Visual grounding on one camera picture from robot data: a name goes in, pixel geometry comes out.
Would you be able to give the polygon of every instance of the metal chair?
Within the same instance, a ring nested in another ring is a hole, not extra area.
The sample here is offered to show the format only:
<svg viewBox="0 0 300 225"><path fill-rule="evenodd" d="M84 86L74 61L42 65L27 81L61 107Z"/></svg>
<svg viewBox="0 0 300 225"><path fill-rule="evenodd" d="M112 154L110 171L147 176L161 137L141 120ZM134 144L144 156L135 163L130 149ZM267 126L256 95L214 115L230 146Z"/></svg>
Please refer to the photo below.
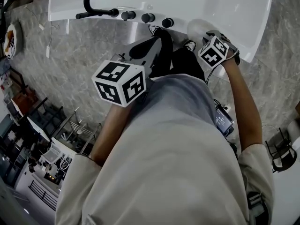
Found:
<svg viewBox="0 0 300 225"><path fill-rule="evenodd" d="M50 165L57 162L62 157L63 153L59 148L55 147L53 143L51 144L50 149L44 153L41 157L44 161L49 163Z"/></svg>
<svg viewBox="0 0 300 225"><path fill-rule="evenodd" d="M287 138L285 138L280 128L279 131L283 140L278 146L274 144L274 148L276 149L275 152L271 152L266 141L269 153L272 157L272 166L276 172L282 172L289 169L297 160L297 152L291 146L289 134L287 134ZM276 159L280 159L282 166L276 165Z"/></svg>
<svg viewBox="0 0 300 225"><path fill-rule="evenodd" d="M78 120L78 109L79 107L62 122L52 137L53 143L70 158L76 153L89 155L96 141L96 132L102 127L101 123L98 123L91 129L87 123L82 122L83 120Z"/></svg>

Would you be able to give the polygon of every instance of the black shoe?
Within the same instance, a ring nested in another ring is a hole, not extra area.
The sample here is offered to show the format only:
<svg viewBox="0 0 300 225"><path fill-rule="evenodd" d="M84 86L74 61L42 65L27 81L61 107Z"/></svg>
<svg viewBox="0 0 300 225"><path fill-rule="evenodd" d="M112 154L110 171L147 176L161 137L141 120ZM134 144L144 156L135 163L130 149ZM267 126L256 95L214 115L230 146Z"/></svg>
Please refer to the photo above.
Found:
<svg viewBox="0 0 300 225"><path fill-rule="evenodd" d="M183 47L187 48L188 50L190 50L191 52L193 52L196 47L197 47L197 43L195 43L194 41L192 40L188 40L184 45Z"/></svg>
<svg viewBox="0 0 300 225"><path fill-rule="evenodd" d="M148 25L148 29L149 29L150 33L152 33L152 35L154 35L154 33L157 29L162 30L160 27L154 26L154 25Z"/></svg>

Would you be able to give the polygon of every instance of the cable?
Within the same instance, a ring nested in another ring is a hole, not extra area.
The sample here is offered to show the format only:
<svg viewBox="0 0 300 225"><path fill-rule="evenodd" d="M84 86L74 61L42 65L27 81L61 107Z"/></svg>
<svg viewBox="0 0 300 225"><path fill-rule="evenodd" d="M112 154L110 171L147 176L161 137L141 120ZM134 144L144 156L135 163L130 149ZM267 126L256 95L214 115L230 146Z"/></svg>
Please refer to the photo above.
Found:
<svg viewBox="0 0 300 225"><path fill-rule="evenodd" d="M263 127L270 127L270 128L274 128L274 129L276 129L277 131L279 131L278 128L276 128L276 127L274 127L274 126L271 126L271 125L263 125L262 128L263 128Z"/></svg>
<svg viewBox="0 0 300 225"><path fill-rule="evenodd" d="M229 57L229 58L226 58L226 59L225 59L225 61L226 61L226 60L229 60L229 59L231 59L231 58L234 58L234 57L235 57L235 55L236 55L236 54L238 54L239 52L240 52L240 51L239 51L239 50L237 50L237 51L236 51L236 52L235 52L235 53L234 53L234 54L233 54L231 57Z"/></svg>
<svg viewBox="0 0 300 225"><path fill-rule="evenodd" d="M60 29L60 26L59 25L52 25L52 22L50 22L51 24L51 27L50 27L50 34L51 34L51 37L50 37L50 41L49 41L49 44L48 46L50 46L50 43L52 41L52 28L56 28L56 30Z"/></svg>
<svg viewBox="0 0 300 225"><path fill-rule="evenodd" d="M27 5L25 6L25 8L28 10L28 11L30 11L35 17L36 17L36 20L37 20L37 22L39 23L39 21L38 21L38 17L35 15L35 13L34 12L32 12L31 10L29 10L28 9L28 7L27 7Z"/></svg>
<svg viewBox="0 0 300 225"><path fill-rule="evenodd" d="M214 102L215 102L217 105L220 105L220 106L221 106L221 104L220 104L220 102L219 102L218 100L214 99Z"/></svg>
<svg viewBox="0 0 300 225"><path fill-rule="evenodd" d="M208 77L207 77L207 79L206 79L206 85L208 85L208 81L209 81L209 79L210 79L210 76L212 75L212 73L215 71L215 69L219 66L219 65L217 65L215 68L213 68L212 69L212 71L210 72L210 74L208 75Z"/></svg>

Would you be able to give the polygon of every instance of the white t-shirt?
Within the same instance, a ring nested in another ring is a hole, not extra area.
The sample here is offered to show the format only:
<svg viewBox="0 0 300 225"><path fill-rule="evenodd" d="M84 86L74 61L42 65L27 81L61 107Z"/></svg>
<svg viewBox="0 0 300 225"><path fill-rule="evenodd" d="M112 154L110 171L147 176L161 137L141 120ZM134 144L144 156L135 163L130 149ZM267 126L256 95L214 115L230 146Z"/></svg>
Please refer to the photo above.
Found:
<svg viewBox="0 0 300 225"><path fill-rule="evenodd" d="M103 168L75 156L56 224L243 225L246 190L260 192L272 208L266 148L252 145L237 160L215 126L206 84L168 75L136 108Z"/></svg>

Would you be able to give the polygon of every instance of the person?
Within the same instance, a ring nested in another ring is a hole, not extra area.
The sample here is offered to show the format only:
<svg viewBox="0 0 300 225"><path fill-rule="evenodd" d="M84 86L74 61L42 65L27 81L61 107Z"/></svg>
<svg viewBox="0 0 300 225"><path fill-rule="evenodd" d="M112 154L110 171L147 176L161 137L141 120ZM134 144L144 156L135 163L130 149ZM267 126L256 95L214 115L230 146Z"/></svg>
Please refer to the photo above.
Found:
<svg viewBox="0 0 300 225"><path fill-rule="evenodd" d="M33 143L30 148L30 158L38 162L41 158L41 154L42 152L39 150L39 144Z"/></svg>
<svg viewBox="0 0 300 225"><path fill-rule="evenodd" d="M34 170L34 166L33 166L33 165L29 165L29 172L35 173L35 170Z"/></svg>
<svg viewBox="0 0 300 225"><path fill-rule="evenodd" d="M37 162L34 158L29 157L28 158L28 164L32 165L33 167L35 167L37 165Z"/></svg>
<svg viewBox="0 0 300 225"><path fill-rule="evenodd" d="M90 157L75 155L55 223L270 224L271 164L258 110L235 60L222 65L234 97L238 159L216 128L196 43L173 52L167 31L149 29L162 40L155 83L143 104L112 105Z"/></svg>

